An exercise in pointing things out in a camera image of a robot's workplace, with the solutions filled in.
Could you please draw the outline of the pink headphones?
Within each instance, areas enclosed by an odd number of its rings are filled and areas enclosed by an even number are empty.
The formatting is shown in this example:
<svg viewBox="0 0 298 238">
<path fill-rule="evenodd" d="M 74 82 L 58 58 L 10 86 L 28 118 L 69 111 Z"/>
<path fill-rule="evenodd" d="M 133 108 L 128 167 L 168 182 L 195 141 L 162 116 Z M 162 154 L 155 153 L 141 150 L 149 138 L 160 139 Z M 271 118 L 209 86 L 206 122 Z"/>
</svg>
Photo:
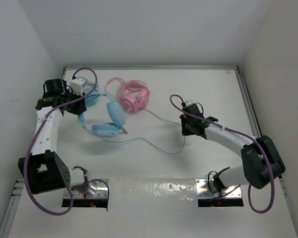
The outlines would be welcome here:
<svg viewBox="0 0 298 238">
<path fill-rule="evenodd" d="M 114 81 L 118 81 L 120 85 L 113 95 L 109 92 L 108 86 Z M 107 81 L 105 93 L 112 96 L 128 114 L 134 114 L 144 109 L 149 102 L 150 96 L 150 90 L 144 82 L 139 80 L 125 81 L 120 77 L 114 77 Z"/>
</svg>

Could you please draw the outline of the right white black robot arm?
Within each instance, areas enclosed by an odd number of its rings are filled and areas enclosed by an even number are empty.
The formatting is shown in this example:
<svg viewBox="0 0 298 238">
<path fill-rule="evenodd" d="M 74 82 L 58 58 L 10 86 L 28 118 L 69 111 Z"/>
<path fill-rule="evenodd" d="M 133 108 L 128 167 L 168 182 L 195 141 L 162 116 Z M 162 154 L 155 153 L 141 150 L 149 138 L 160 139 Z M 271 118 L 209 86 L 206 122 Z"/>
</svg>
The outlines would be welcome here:
<svg viewBox="0 0 298 238">
<path fill-rule="evenodd" d="M 264 159 L 267 156 L 272 170 L 273 178 L 279 177 L 286 171 L 282 158 L 273 142 L 268 136 L 251 137 L 228 131 L 222 126 L 218 127 L 218 119 L 205 118 L 196 103 L 184 102 L 181 104 L 185 112 L 180 116 L 182 135 L 196 135 L 216 142 L 242 160 L 242 165 L 236 168 L 224 168 L 213 176 L 211 187 L 216 192 L 222 192 L 233 185 L 249 184 L 262 189 L 271 182 L 269 168 Z"/>
</svg>

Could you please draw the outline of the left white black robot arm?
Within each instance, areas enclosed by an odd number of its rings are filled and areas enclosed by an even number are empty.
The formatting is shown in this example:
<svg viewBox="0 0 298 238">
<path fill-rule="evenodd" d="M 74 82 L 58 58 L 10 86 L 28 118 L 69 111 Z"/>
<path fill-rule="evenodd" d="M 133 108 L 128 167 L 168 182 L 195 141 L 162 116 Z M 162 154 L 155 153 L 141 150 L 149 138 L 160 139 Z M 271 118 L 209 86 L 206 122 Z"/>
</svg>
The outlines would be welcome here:
<svg viewBox="0 0 298 238">
<path fill-rule="evenodd" d="M 27 163 L 27 180 L 32 194 L 79 185 L 85 182 L 82 170 L 69 170 L 57 154 L 57 137 L 64 112 L 79 115 L 86 111 L 84 100 L 58 108 L 58 105 L 84 95 L 85 79 L 51 79 L 44 83 L 43 97 L 36 105 L 37 124 L 34 145 Z"/>
</svg>

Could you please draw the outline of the light blue headphones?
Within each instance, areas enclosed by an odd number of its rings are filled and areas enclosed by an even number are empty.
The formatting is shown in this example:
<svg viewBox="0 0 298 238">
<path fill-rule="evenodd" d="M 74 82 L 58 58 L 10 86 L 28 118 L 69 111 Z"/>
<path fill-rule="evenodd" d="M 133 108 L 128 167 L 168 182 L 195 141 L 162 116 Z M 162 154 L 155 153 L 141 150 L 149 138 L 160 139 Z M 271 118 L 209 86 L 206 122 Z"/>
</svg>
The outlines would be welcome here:
<svg viewBox="0 0 298 238">
<path fill-rule="evenodd" d="M 77 120 L 87 133 L 102 138 L 128 133 L 124 128 L 125 113 L 112 96 L 94 90 L 85 98 L 84 102 L 91 111 L 87 112 L 87 118 L 84 117 L 84 114 L 80 114 L 77 116 Z"/>
</svg>

